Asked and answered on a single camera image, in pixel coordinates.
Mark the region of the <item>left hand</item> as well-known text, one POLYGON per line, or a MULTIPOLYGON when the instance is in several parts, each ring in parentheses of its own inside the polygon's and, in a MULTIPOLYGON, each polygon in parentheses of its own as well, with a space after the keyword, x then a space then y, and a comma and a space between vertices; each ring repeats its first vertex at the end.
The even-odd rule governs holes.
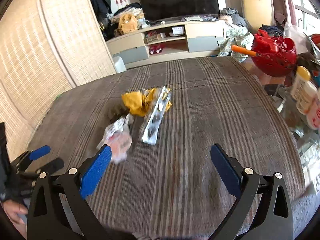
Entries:
POLYGON ((4 212, 10 219, 10 221, 13 223, 14 227, 17 229, 17 231, 25 239, 27 239, 27 226, 24 220, 22 219, 22 216, 25 216, 28 214, 27 207, 11 199, 3 202, 2 207, 4 209, 4 212))

